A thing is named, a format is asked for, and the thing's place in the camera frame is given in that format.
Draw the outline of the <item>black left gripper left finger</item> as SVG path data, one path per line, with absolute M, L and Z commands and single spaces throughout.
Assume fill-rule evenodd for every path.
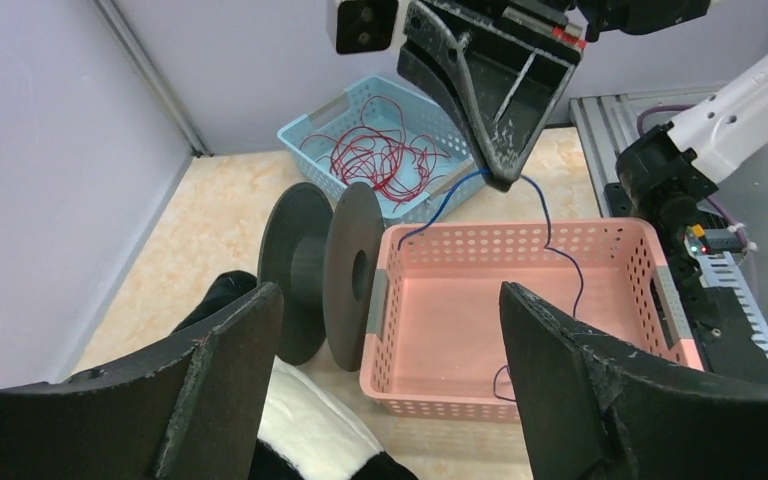
M 67 382 L 0 389 L 0 479 L 244 479 L 279 340 L 266 283 Z

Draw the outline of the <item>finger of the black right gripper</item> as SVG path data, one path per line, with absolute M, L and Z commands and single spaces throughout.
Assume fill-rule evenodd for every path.
M 398 75 L 435 101 L 460 130 L 485 183 L 506 193 L 515 175 L 491 145 L 467 53 L 478 39 L 473 19 L 445 2 L 409 1 L 399 48 Z
M 469 65 L 491 145 L 516 180 L 578 64 Z

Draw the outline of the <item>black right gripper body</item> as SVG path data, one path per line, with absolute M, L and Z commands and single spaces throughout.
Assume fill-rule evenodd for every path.
M 576 65 L 585 48 L 562 9 L 542 1 L 412 1 L 410 58 L 426 65 Z

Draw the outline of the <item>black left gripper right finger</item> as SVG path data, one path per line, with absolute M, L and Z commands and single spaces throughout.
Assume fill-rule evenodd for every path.
M 499 311 L 535 478 L 768 479 L 767 385 L 647 353 L 514 282 Z

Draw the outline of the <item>dark grey cable spool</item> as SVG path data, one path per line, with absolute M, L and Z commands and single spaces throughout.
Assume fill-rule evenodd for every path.
M 360 368 L 383 232 L 378 199 L 364 183 L 349 185 L 335 205 L 310 182 L 279 197 L 262 237 L 257 278 L 282 292 L 281 360 L 302 365 L 327 344 L 341 369 Z

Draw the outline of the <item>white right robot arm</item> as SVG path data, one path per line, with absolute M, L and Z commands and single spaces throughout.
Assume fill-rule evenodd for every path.
M 442 106 L 490 187 L 519 179 L 538 135 L 604 31 L 646 35 L 705 16 L 707 1 L 402 1 L 399 75 Z M 615 164 L 634 209 L 660 229 L 768 144 L 768 54 L 716 93 L 651 128 Z

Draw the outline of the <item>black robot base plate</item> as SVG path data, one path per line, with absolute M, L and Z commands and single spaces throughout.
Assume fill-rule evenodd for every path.
M 700 228 L 705 233 L 704 237 L 698 237 L 694 230 L 688 228 L 676 241 L 666 244 L 664 249 L 668 254 L 668 264 L 673 282 L 680 295 L 696 348 L 704 368 L 711 372 L 702 349 L 701 340 L 702 335 L 714 325 L 716 310 L 715 304 L 709 298 L 708 289 L 701 284 L 702 272 L 700 263 L 696 259 L 696 251 L 705 246 L 707 230 L 728 230 L 728 227 L 724 217 L 705 205 L 699 207 L 698 219 L 700 220 Z

